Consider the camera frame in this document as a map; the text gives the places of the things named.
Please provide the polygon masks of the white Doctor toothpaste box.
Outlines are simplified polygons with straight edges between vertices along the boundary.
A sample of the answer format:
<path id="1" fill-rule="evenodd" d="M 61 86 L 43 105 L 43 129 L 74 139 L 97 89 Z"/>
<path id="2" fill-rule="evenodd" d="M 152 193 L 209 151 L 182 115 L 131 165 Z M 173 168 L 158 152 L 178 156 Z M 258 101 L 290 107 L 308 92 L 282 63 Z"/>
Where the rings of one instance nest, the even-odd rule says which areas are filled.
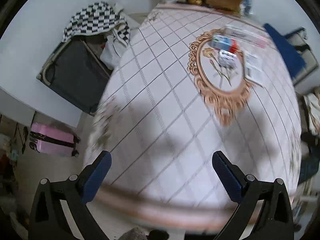
<path id="1" fill-rule="evenodd" d="M 268 45 L 268 40 L 265 37 L 232 25 L 225 26 L 224 34 L 234 39 L 248 42 L 260 48 L 265 48 Z"/>

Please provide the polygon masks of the white printed medicine box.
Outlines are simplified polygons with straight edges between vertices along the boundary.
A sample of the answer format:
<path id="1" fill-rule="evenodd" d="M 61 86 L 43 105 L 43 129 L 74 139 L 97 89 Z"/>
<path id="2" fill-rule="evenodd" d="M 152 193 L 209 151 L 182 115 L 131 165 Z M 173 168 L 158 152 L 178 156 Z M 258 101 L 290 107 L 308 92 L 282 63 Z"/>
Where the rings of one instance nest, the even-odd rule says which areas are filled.
<path id="1" fill-rule="evenodd" d="M 245 78 L 261 87 L 263 84 L 263 70 L 261 67 L 261 59 L 257 55 L 244 51 L 244 69 Z"/>

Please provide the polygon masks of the floral patterned tablecloth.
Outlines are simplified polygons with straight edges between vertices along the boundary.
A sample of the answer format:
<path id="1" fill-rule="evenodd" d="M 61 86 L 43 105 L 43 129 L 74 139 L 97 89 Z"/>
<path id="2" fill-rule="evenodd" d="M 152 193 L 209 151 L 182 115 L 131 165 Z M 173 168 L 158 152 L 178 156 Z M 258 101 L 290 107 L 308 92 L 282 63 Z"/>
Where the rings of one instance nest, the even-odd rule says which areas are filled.
<path id="1" fill-rule="evenodd" d="M 219 65 L 214 34 L 232 25 L 265 37 L 236 40 L 236 68 Z M 261 87 L 245 78 L 244 51 L 261 59 Z M 222 151 L 246 174 L 297 189 L 300 114 L 291 77 L 258 25 L 191 5 L 155 7 L 113 71 L 85 155 L 112 166 L 95 200 L 148 224 L 214 230 L 235 204 L 212 167 Z"/>

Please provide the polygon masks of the black white checkered cloth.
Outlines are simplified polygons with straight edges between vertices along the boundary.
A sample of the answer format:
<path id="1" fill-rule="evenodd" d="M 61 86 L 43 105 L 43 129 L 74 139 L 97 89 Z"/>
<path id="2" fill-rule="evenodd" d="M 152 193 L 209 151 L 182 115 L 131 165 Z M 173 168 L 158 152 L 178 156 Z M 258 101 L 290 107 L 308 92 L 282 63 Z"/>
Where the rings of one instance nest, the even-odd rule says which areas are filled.
<path id="1" fill-rule="evenodd" d="M 63 30 L 62 42 L 74 36 L 95 36 L 111 33 L 125 47 L 129 45 L 131 30 L 120 12 L 106 2 L 95 2 L 71 17 Z"/>

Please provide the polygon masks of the blue red small box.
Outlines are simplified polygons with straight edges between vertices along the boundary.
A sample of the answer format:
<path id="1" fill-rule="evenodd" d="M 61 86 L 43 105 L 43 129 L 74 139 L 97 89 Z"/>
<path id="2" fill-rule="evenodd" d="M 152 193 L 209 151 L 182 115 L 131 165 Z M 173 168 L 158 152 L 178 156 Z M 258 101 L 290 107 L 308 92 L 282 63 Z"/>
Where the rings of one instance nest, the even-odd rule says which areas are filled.
<path id="1" fill-rule="evenodd" d="M 235 53 L 238 49 L 236 40 L 219 34 L 213 35 L 210 45 L 215 49 L 225 50 L 230 53 Z"/>

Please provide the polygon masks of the white plastic bag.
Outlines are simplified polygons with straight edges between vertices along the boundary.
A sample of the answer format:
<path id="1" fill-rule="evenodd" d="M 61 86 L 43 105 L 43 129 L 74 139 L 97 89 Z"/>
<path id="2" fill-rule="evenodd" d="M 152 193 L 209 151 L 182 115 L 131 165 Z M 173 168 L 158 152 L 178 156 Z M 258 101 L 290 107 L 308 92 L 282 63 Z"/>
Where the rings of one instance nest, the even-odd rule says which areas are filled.
<path id="1" fill-rule="evenodd" d="M 117 68 L 120 64 L 122 55 L 127 50 L 127 46 L 123 45 L 113 35 L 107 35 L 105 47 L 100 55 L 100 60 L 106 65 L 109 70 Z"/>

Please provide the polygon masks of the pink suitcase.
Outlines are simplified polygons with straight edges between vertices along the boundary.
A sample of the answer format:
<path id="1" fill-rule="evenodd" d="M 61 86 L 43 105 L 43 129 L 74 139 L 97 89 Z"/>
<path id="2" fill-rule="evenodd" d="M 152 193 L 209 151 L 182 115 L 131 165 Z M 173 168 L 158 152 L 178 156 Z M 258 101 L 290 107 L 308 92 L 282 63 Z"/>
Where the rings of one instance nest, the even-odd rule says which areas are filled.
<path id="1" fill-rule="evenodd" d="M 29 147 L 38 152 L 60 157 L 77 157 L 79 138 L 70 132 L 41 123 L 31 125 Z"/>

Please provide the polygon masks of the beige cloth bag pile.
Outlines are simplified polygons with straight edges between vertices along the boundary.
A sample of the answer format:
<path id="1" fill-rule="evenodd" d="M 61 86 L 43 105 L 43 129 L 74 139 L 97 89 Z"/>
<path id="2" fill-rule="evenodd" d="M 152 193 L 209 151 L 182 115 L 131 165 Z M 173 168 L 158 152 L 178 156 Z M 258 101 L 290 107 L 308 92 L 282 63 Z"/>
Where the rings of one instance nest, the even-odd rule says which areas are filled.
<path id="1" fill-rule="evenodd" d="M 319 135 L 319 91 L 303 96 L 311 134 Z"/>

